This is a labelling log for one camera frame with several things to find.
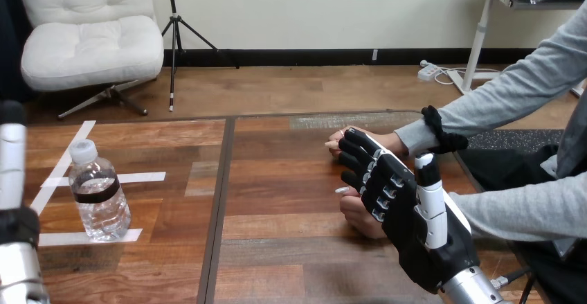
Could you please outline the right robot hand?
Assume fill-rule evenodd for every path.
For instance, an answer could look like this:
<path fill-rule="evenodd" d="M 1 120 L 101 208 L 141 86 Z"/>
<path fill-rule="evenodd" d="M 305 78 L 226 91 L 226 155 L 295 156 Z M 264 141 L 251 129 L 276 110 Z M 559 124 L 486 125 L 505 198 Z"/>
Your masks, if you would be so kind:
<path fill-rule="evenodd" d="M 360 196 L 396 248 L 399 264 L 422 289 L 436 294 L 462 271 L 480 265 L 471 227 L 443 188 L 435 155 L 408 167 L 365 132 L 349 128 L 338 142 L 342 180 Z"/>

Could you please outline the person's hand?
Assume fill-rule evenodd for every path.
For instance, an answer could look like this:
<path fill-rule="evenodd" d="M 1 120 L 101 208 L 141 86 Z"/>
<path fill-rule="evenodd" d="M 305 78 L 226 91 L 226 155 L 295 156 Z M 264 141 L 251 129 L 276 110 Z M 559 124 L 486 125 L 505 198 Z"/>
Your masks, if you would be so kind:
<path fill-rule="evenodd" d="M 386 234 L 381 224 L 365 209 L 360 194 L 351 186 L 343 186 L 334 190 L 340 196 L 339 208 L 347 222 L 361 235 L 370 239 L 383 239 Z"/>
<path fill-rule="evenodd" d="M 335 131 L 335 133 L 329 136 L 329 138 L 325 142 L 325 147 L 329 150 L 329 152 L 333 155 L 335 159 L 337 159 L 338 155 L 341 153 L 341 149 L 338 146 L 338 142 L 343 138 L 343 134 L 350 128 L 361 131 L 367 134 L 368 136 L 372 137 L 380 145 L 384 146 L 385 148 L 393 152 L 400 159 L 405 158 L 409 155 L 407 147 L 403 144 L 399 136 L 394 132 L 389 134 L 374 134 L 359 127 L 347 126 L 343 129 Z"/>

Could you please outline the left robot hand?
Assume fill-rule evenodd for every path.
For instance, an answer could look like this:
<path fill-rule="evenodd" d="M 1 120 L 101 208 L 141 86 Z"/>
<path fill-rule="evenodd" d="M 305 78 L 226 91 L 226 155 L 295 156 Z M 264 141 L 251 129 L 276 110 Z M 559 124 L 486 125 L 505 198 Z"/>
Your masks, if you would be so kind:
<path fill-rule="evenodd" d="M 24 204 L 26 115 L 21 103 L 1 101 L 1 243 L 39 244 L 37 212 Z"/>

